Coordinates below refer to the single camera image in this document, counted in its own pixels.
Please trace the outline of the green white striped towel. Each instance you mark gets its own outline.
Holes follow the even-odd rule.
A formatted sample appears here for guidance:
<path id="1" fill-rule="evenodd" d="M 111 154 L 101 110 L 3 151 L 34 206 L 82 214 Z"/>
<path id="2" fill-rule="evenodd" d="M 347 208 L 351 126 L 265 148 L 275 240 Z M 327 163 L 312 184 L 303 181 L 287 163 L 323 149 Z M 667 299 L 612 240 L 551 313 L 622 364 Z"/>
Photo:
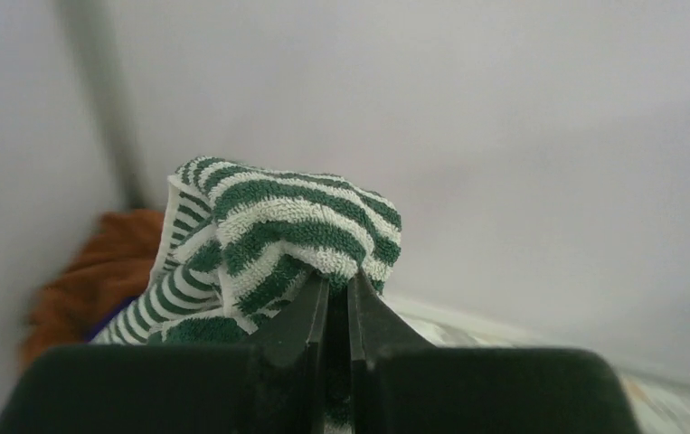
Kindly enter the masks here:
<path id="1" fill-rule="evenodd" d="M 401 253 L 393 204 L 339 176 L 208 156 L 181 165 L 168 183 L 147 288 L 90 344 L 237 344 L 319 277 L 329 287 L 321 433 L 357 433 L 347 289 L 364 273 L 383 300 Z"/>

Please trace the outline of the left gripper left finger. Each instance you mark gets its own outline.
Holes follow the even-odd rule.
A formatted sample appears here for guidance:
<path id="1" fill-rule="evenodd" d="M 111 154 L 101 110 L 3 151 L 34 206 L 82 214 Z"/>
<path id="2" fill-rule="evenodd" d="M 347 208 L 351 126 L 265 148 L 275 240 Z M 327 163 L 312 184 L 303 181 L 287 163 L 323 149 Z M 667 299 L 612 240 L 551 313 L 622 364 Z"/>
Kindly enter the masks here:
<path id="1" fill-rule="evenodd" d="M 329 287 L 237 344 L 55 347 L 24 373 L 0 433 L 321 433 Z"/>

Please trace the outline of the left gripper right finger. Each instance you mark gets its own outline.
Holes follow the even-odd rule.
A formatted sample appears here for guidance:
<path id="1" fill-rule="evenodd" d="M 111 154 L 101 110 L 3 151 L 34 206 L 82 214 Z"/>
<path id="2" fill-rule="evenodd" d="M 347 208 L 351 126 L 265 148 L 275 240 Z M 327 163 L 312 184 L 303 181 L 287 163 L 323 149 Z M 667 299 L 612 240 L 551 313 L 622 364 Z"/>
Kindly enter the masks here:
<path id="1" fill-rule="evenodd" d="M 625 434 L 639 425 L 618 376 L 576 348 L 440 347 L 348 284 L 357 433 Z"/>

